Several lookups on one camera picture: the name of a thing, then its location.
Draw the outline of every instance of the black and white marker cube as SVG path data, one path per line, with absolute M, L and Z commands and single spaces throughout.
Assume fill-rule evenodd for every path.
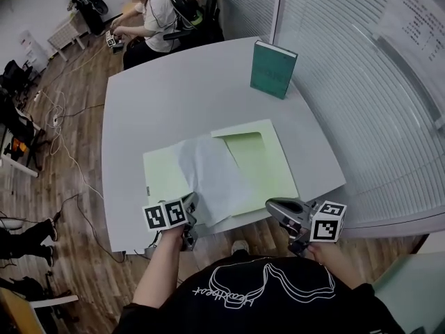
M 326 200 L 312 218 L 310 241 L 337 242 L 345 213 L 345 205 Z
M 114 36 L 111 34 L 110 31 L 105 32 L 105 39 L 106 39 L 106 44 L 109 47 L 116 45 L 116 40 L 114 39 Z
M 181 199 L 161 202 L 153 207 L 143 207 L 149 230 L 166 230 L 188 222 Z

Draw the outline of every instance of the white shirt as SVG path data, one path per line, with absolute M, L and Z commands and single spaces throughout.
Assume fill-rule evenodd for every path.
M 177 31 L 176 12 L 170 0 L 148 0 L 146 6 L 137 3 L 135 9 L 143 14 L 144 27 L 156 32 L 152 37 L 145 38 L 148 47 L 156 52 L 168 53 L 179 45 L 177 40 L 163 40 L 164 35 Z

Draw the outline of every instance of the green book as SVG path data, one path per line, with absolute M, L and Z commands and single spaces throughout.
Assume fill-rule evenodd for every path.
M 297 57 L 296 53 L 287 49 L 256 41 L 250 86 L 284 99 Z

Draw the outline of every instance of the forearm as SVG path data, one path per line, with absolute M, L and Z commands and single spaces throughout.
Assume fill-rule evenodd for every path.
M 139 11 L 137 11 L 135 8 L 132 8 L 130 11 L 128 11 L 125 14 L 122 14 L 120 18 L 121 21 L 126 21 L 128 19 L 131 19 L 132 17 L 138 16 L 140 14 Z
M 343 254 L 336 259 L 332 259 L 332 261 L 326 261 L 324 265 L 330 273 L 351 289 L 365 283 L 356 268 Z
M 160 308 L 176 290 L 181 245 L 180 237 L 161 237 L 136 288 L 134 303 Z
M 155 34 L 155 32 L 147 30 L 144 26 L 121 26 L 120 31 L 127 35 L 136 35 L 140 37 L 152 37 Z

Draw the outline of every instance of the white paper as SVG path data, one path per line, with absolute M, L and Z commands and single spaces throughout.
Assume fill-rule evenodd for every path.
M 182 141 L 173 149 L 188 186 L 200 197 L 198 207 L 203 209 L 200 213 L 206 226 L 231 216 L 252 196 L 224 140 L 202 136 Z
M 445 113 L 445 0 L 388 0 L 377 34 L 415 71 Z

